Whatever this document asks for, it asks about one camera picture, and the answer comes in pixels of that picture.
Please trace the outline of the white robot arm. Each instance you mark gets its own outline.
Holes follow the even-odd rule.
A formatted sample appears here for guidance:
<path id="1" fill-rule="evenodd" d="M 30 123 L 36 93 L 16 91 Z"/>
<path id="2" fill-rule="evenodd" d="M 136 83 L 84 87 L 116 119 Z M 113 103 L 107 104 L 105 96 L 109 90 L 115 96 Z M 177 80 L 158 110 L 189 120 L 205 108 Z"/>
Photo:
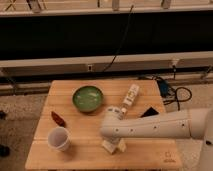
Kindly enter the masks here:
<path id="1" fill-rule="evenodd" d="M 124 119 L 114 106 L 106 109 L 100 127 L 102 145 L 113 153 L 122 138 L 174 138 L 203 141 L 197 171 L 213 171 L 213 109 L 179 110 L 136 119 Z"/>

